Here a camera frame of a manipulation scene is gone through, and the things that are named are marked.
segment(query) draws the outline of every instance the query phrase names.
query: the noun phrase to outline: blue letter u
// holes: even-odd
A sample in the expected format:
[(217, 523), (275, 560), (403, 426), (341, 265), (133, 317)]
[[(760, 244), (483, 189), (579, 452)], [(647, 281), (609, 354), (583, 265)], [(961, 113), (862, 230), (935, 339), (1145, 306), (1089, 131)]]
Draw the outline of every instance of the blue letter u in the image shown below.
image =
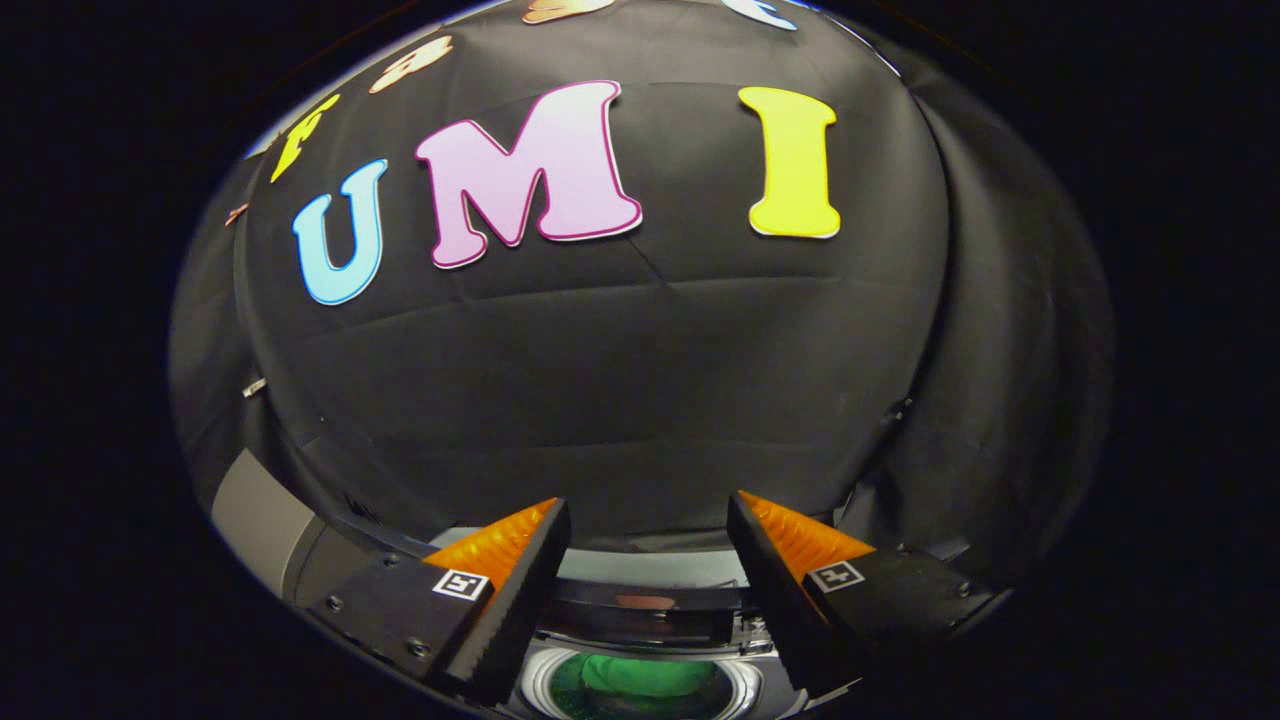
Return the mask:
[(339, 188), (351, 199), (351, 224), (356, 231), (356, 252), (346, 266), (335, 268), (329, 260), (324, 234), (324, 214), (330, 197), (321, 195), (293, 219), (298, 236), (298, 259), (302, 260), (302, 282), (316, 302), (340, 305), (360, 295), (378, 274), (383, 260), (383, 224), (378, 214), (378, 178), (387, 172), (387, 160), (374, 160), (347, 176)]

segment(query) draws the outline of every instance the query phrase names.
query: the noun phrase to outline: orange letter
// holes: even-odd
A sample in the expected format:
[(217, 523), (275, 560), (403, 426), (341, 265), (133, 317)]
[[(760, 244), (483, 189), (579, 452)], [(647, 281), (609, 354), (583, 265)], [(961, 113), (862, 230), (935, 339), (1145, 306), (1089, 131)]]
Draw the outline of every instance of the orange letter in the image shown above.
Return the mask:
[(428, 42), (408, 55), (404, 55), (399, 60), (396, 60), (390, 67), (383, 70), (383, 77), (378, 78), (378, 82), (369, 88), (369, 94), (372, 95), (387, 90), (399, 82), (399, 78), (410, 73), (416, 73), (417, 70), (421, 70), (422, 68), (448, 55), (449, 50), (453, 50), (453, 46), (449, 45), (451, 40), (453, 40), (453, 37), (448, 35), (444, 37), (436, 37), (431, 42)]

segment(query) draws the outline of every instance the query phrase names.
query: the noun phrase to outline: letter cutout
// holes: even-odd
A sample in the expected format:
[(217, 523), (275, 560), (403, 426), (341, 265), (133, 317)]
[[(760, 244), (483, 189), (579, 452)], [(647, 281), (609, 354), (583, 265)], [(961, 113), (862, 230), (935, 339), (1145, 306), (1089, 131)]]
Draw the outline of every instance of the letter cutout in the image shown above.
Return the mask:
[(532, 0), (529, 12), (521, 18), (526, 24), (536, 26), (559, 18), (594, 13), (608, 8), (613, 0)]
[(769, 13), (777, 13), (777, 9), (774, 9), (773, 5), (758, 3), (756, 0), (721, 0), (721, 3), (735, 13), (751, 18), (753, 20), (759, 20), (767, 26), (780, 27), (782, 29), (796, 28), (791, 20), (771, 15)]
[(817, 238), (840, 232), (840, 213), (827, 201), (827, 126), (836, 111), (790, 90), (744, 87), (737, 96), (764, 127), (764, 197), (748, 215), (755, 232)]
[(329, 195), (321, 195), (293, 219), (298, 236), (298, 260), (307, 292), (321, 305), (342, 305), (356, 297), (378, 274), (383, 261), (383, 224), (378, 209), (378, 178), (387, 172), (387, 160), (374, 160), (347, 176), (342, 193), (351, 199), (351, 224), (356, 231), (356, 251), (351, 261), (335, 268), (329, 260), (324, 214)]
[(392, 63), (385, 70), (383, 70), (383, 77), (374, 82), (374, 86), (369, 88), (369, 94), (381, 92), (388, 87), (399, 82), (399, 79), (410, 73), (416, 73), (422, 68), (435, 63), (440, 58), (449, 54), (453, 50), (452, 35), (445, 35), (444, 37), (436, 37), (431, 42), (413, 50), (408, 55), (404, 55), (399, 60)]
[(271, 173), (271, 182), (275, 182), (275, 178), (280, 177), (280, 173), (289, 169), (289, 165), (298, 159), (298, 155), (302, 154), (302, 141), (311, 137), (311, 133), (316, 129), (316, 123), (320, 122), (320, 114), (329, 108), (333, 108), (334, 102), (338, 101), (338, 97), (340, 97), (340, 95), (334, 95), (333, 97), (325, 100), (323, 105), (307, 113), (307, 117), (302, 118), (298, 124), (293, 126), (293, 129), (289, 131), (289, 136), (284, 138), (284, 149), (280, 150), (280, 161), (276, 163), (275, 172)]
[(609, 137), (609, 104), (621, 94), (616, 82), (590, 81), (543, 95), (511, 152), (474, 120), (424, 140), (415, 155), (431, 169), (435, 265), (461, 268), (484, 256), (488, 238), (471, 227), (468, 201), (504, 245), (520, 245), (539, 178), (547, 211), (538, 231), (547, 240), (605, 237), (639, 225), (641, 208), (622, 192)]

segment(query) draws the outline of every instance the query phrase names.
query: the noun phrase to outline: pink letter m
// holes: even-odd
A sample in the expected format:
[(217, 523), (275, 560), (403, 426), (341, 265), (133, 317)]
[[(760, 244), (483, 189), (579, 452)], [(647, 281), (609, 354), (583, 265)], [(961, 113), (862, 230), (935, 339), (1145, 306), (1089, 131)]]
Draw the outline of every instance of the pink letter m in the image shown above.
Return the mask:
[(605, 237), (640, 224), (640, 204), (622, 193), (609, 138), (609, 102), (621, 94), (616, 82), (593, 81), (543, 95), (511, 152), (472, 120), (424, 140), (415, 155), (431, 168), (435, 265), (461, 268), (484, 256), (488, 240), (471, 227), (467, 201), (504, 245), (520, 245), (539, 177), (547, 211), (538, 231), (547, 240)]

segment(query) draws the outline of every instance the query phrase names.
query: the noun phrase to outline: black backdrop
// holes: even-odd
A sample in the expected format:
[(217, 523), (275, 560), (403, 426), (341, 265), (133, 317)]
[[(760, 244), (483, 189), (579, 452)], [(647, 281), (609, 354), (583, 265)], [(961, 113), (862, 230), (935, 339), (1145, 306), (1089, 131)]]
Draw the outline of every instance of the black backdrop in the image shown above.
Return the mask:
[[(433, 5), (393, 19), (453, 9)], [(865, 688), (837, 716), (1274, 716), (1257, 603), (1274, 473), (1231, 462), (1268, 445), (1266, 375), (1245, 366), (1274, 324), (1256, 310), (1272, 295), (1274, 231), (1247, 222), (1274, 208), (1260, 192), (1275, 187), (1261, 182), (1267, 20), (1229, 3), (1212, 15), (835, 6), (989, 82), (929, 28), (1019, 88), (986, 97), (1034, 127), (1024, 135), (1082, 205), (1120, 331), (1114, 429), (1066, 538), (963, 653)], [(17, 525), (35, 521), (15, 547), (37, 574), (6, 591), (29, 650), (5, 715), (445, 716), (252, 584), (189, 495), (164, 392), (166, 305), (220, 173), (274, 115), (406, 29), (374, 27), (298, 68), (393, 8), (115, 4), (13, 20), (26, 40), (10, 113), (36, 132), (10, 137), (31, 193), (10, 237), (47, 250), (12, 306), (14, 355), (44, 370), (17, 383), (17, 466), (49, 492), (9, 505)]]

